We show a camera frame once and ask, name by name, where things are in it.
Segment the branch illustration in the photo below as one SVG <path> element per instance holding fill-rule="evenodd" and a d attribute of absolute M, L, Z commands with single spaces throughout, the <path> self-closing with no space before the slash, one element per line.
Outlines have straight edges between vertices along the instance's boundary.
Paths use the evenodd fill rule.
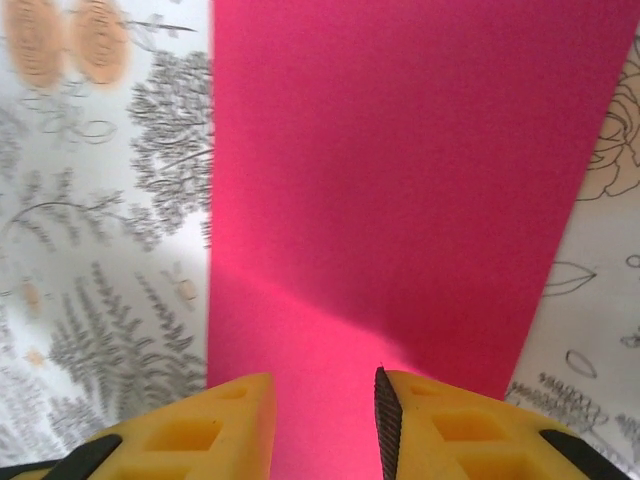
<path fill-rule="evenodd" d="M 111 236 L 105 226 L 105 220 L 113 220 L 124 233 L 150 251 L 159 243 L 158 221 L 152 217 L 149 209 L 138 205 L 129 207 L 124 216 L 116 211 L 122 203 L 122 192 L 95 194 L 89 203 L 72 198 L 73 170 L 66 169 L 54 176 L 56 186 L 53 192 L 43 194 L 40 173 L 33 171 L 27 175 L 20 201 L 23 208 L 11 216 L 0 228 L 0 245 L 8 237 L 12 227 L 18 227 L 32 234 L 48 250 L 55 251 L 55 243 L 46 228 L 44 220 L 61 226 L 74 245 L 81 241 L 80 227 L 74 221 L 73 213 L 80 222 L 88 226 L 93 237 L 108 244 Z"/>

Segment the botanical print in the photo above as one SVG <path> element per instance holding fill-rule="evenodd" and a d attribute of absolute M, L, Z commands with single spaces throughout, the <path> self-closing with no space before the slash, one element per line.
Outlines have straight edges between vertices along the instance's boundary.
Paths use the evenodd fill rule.
<path fill-rule="evenodd" d="M 564 423 L 634 480 L 640 480 L 639 132 L 640 35 L 506 396 Z"/>
<path fill-rule="evenodd" d="M 204 387 L 215 131 L 208 1 L 3 2 L 8 466 Z"/>
<path fill-rule="evenodd" d="M 610 421 L 610 415 L 599 403 L 574 385 L 544 372 L 538 376 L 538 385 L 532 387 L 514 381 L 507 391 L 506 401 L 558 420 L 580 434 L 626 474 L 639 473 L 635 465 L 637 459 L 625 458 L 598 432 L 599 427 Z"/>

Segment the square cutout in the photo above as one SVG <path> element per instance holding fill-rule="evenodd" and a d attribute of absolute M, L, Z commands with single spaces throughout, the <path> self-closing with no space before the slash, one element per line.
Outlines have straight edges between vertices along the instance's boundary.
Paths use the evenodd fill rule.
<path fill-rule="evenodd" d="M 114 480 L 184 480 L 187 473 L 187 467 L 127 467 Z"/>
<path fill-rule="evenodd" d="M 458 462 L 469 480 L 550 480 L 524 453 L 477 452 Z"/>
<path fill-rule="evenodd" d="M 162 452 L 206 451 L 222 430 L 216 420 L 176 420 L 160 427 L 147 443 L 147 450 Z"/>
<path fill-rule="evenodd" d="M 218 398 L 222 400 L 239 400 L 247 395 L 247 389 L 245 387 L 235 387 L 227 389 L 218 395 Z"/>
<path fill-rule="evenodd" d="M 440 395 L 440 393 L 423 387 L 422 385 L 411 385 L 411 393 L 419 397 L 434 397 Z"/>
<path fill-rule="evenodd" d="M 479 411 L 437 413 L 431 421 L 445 442 L 487 442 L 507 438 L 504 430 L 490 415 Z"/>

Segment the yellow robot part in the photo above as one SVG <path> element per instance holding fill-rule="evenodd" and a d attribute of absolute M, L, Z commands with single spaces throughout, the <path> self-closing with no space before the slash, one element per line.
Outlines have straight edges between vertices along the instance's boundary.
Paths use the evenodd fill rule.
<path fill-rule="evenodd" d="M 117 445 L 88 475 L 91 480 L 267 480 L 275 419 L 271 375 L 241 377 L 95 435 L 85 446 L 112 438 Z M 50 470 L 14 478 L 64 478 L 63 463 L 72 457 L 73 452 Z"/>
<path fill-rule="evenodd" d="M 553 431 L 561 436 L 569 435 L 570 440 L 577 439 L 563 425 L 418 375 L 380 370 L 376 375 L 379 435 L 381 423 L 391 422 L 380 436 L 385 480 L 590 478 L 540 434 Z M 393 425 L 393 399 L 386 397 L 385 400 L 384 392 L 378 391 L 384 386 L 379 380 L 387 382 L 379 377 L 381 373 L 386 373 L 397 397 L 397 412 L 402 417 L 399 429 Z M 399 447 L 394 452 L 395 443 Z"/>

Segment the leaf outline drawing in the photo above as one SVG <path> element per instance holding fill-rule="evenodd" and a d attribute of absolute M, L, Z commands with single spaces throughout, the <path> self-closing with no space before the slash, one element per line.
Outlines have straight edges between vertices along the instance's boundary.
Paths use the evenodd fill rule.
<path fill-rule="evenodd" d="M 640 327 L 638 327 L 637 332 L 622 337 L 620 339 L 620 343 L 622 343 L 627 348 L 640 348 Z"/>
<path fill-rule="evenodd" d="M 564 360 L 567 366 L 577 374 L 592 380 L 598 378 L 598 372 L 591 361 L 577 350 L 567 350 Z"/>
<path fill-rule="evenodd" d="M 543 297 L 556 297 L 573 293 L 583 287 L 597 274 L 573 262 L 553 262 L 551 273 L 542 293 Z"/>

